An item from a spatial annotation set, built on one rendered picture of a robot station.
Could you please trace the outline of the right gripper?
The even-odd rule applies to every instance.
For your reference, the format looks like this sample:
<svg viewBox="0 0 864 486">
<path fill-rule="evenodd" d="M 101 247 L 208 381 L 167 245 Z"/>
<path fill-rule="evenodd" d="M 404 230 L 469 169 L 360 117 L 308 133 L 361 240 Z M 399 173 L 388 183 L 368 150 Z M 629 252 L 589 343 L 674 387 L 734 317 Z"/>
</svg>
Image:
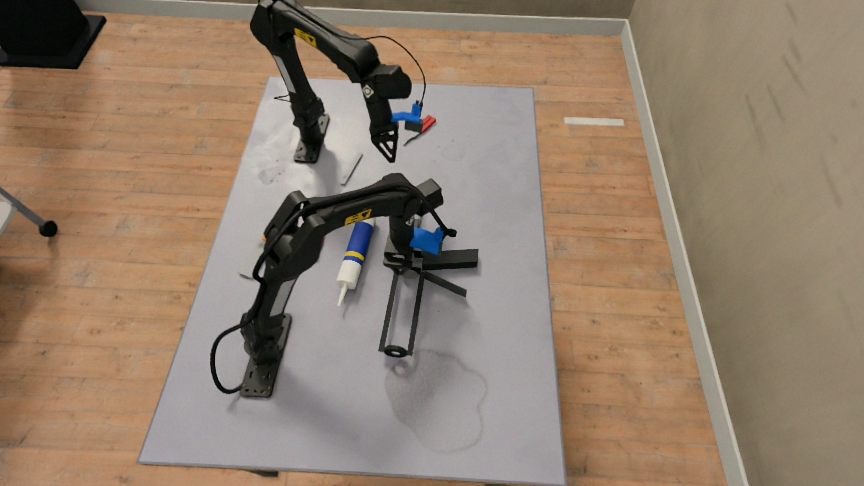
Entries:
<svg viewBox="0 0 864 486">
<path fill-rule="evenodd" d="M 419 248 L 434 255 L 438 254 L 439 243 L 445 235 L 440 227 L 434 233 L 420 229 L 420 220 L 414 219 L 413 226 L 407 231 L 396 231 L 389 224 L 389 234 L 384 250 L 383 265 L 393 270 L 397 275 L 403 275 L 412 268 L 413 261 L 393 257 L 395 254 L 411 258 L 413 249 Z M 398 271 L 396 267 L 402 268 Z"/>
</svg>

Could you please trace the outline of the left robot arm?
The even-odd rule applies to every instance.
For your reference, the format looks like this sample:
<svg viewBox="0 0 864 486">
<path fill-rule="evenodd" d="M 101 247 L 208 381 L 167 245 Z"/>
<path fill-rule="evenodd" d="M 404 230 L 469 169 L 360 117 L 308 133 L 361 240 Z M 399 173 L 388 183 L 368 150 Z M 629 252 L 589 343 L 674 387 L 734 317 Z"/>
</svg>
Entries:
<svg viewBox="0 0 864 486">
<path fill-rule="evenodd" d="M 317 162 L 330 117 L 307 80 L 293 35 L 323 53 L 351 84 L 359 83 L 364 102 L 406 99 L 411 93 L 409 76 L 398 64 L 380 64 L 370 41 L 344 38 L 362 37 L 333 27 L 295 0 L 262 0 L 256 5 L 249 28 L 271 54 L 287 88 L 295 117 L 292 124 L 301 134 L 295 162 Z"/>
</svg>

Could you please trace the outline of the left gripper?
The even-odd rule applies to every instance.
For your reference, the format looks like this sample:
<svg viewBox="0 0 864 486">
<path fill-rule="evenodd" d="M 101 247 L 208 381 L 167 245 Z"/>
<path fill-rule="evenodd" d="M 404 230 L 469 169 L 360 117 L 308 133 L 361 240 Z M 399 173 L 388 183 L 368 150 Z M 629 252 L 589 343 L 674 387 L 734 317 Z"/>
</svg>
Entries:
<svg viewBox="0 0 864 486">
<path fill-rule="evenodd" d="M 398 141 L 398 121 L 406 120 L 419 123 L 420 105 L 415 105 L 413 103 L 411 113 L 403 111 L 392 113 L 389 100 L 384 99 L 372 103 L 365 103 L 365 105 L 370 119 L 368 131 L 370 134 L 371 143 L 389 163 L 394 163 Z M 392 130 L 394 131 L 394 134 L 389 135 L 389 132 L 391 132 Z M 393 142 L 392 148 L 390 148 L 387 144 L 387 142 L 389 141 Z M 381 147 L 380 143 L 383 144 L 383 146 L 386 148 L 390 155 L 392 154 L 392 157 L 388 156 L 388 154 Z"/>
</svg>

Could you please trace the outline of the grey flat bar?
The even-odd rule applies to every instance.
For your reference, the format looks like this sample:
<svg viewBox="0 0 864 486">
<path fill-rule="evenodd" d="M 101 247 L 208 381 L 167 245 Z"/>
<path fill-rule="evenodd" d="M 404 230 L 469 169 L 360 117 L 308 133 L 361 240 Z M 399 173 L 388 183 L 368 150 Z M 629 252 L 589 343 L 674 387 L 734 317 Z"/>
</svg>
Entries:
<svg viewBox="0 0 864 486">
<path fill-rule="evenodd" d="M 340 182 L 341 185 L 344 185 L 344 186 L 346 185 L 347 181 L 349 180 L 351 174 L 353 173 L 353 171 L 354 171 L 355 167 L 357 166 L 359 160 L 361 159 L 362 155 L 363 154 L 361 152 L 357 153 L 357 155 L 354 158 L 353 162 L 351 163 L 349 169 L 347 170 L 346 174 L 344 175 L 342 181 Z"/>
</svg>

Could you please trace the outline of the blue and white sealant cartridge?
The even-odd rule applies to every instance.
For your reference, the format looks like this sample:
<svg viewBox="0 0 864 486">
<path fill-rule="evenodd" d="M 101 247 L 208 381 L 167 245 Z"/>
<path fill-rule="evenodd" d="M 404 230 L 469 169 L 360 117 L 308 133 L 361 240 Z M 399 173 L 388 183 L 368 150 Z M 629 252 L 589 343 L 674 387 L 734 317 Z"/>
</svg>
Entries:
<svg viewBox="0 0 864 486">
<path fill-rule="evenodd" d="M 338 307 L 341 306 L 347 289 L 355 289 L 356 287 L 376 218 L 377 217 L 355 223 L 336 280 L 336 284 L 342 287 Z"/>
</svg>

